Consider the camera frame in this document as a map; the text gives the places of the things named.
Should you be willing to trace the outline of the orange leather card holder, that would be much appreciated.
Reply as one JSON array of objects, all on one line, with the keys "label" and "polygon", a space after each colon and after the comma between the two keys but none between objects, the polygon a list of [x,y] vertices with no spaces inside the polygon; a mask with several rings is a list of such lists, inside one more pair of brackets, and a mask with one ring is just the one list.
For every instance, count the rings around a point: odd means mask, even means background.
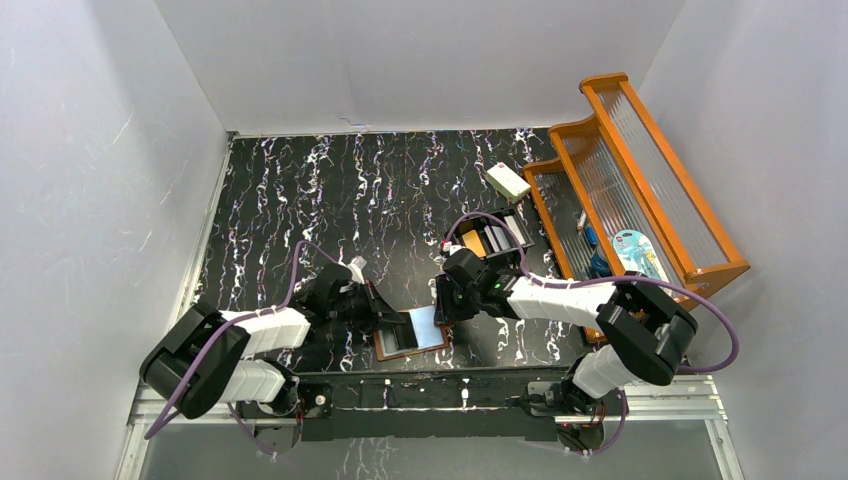
[{"label": "orange leather card holder", "polygon": [[443,350],[450,346],[447,327],[435,322],[434,305],[400,311],[399,315],[400,324],[381,325],[374,333],[378,361]]}]

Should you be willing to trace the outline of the gold credit card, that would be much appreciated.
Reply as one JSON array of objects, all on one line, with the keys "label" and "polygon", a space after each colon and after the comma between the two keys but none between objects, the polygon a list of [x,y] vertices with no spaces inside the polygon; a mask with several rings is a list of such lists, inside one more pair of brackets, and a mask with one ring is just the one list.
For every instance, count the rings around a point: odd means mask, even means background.
[{"label": "gold credit card", "polygon": [[487,256],[484,243],[476,230],[469,230],[461,235],[462,244],[476,256],[484,259]]}]

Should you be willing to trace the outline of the black card tray box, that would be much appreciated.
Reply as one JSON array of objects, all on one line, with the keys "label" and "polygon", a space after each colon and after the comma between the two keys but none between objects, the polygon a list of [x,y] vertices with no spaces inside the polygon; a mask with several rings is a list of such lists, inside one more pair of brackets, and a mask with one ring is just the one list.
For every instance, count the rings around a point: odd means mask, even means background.
[{"label": "black card tray box", "polygon": [[535,245],[516,208],[504,208],[488,216],[459,221],[445,239],[449,247],[465,247],[481,260],[505,259],[518,262],[520,253]]}]

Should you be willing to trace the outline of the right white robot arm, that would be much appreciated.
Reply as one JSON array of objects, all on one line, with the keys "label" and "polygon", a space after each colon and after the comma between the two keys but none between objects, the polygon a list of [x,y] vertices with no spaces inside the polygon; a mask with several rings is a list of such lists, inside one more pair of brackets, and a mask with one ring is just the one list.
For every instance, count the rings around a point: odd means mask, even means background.
[{"label": "right white robot arm", "polygon": [[603,396],[635,380],[670,384],[698,330],[689,312],[649,277],[588,286],[555,282],[496,268],[464,247],[445,259],[435,278],[435,300],[438,321],[484,312],[600,331],[606,345],[576,361],[547,399],[564,401],[577,414],[590,413]]}]

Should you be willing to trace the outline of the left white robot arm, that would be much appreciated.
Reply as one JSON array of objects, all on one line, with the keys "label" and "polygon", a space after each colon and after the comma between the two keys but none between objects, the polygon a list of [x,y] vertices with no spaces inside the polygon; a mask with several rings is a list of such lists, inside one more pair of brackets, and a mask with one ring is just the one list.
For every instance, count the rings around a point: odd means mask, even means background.
[{"label": "left white robot arm", "polygon": [[418,342],[411,315],[392,308],[354,265],[329,264],[288,306],[227,319],[193,305],[142,362],[139,376],[187,419],[218,403],[253,402],[275,416],[300,405],[299,378],[261,354],[297,349],[318,326],[345,323],[369,333],[385,327],[400,347]]}]

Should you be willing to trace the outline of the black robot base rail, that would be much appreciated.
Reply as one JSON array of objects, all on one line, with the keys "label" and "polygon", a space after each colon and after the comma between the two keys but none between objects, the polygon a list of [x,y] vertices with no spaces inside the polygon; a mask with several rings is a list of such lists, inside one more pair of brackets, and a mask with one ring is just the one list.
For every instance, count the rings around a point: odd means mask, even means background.
[{"label": "black robot base rail", "polygon": [[566,408],[563,367],[302,373],[293,412],[255,404],[236,411],[259,428],[290,425],[307,442],[347,438],[519,437],[562,432],[600,439],[600,413]]}]

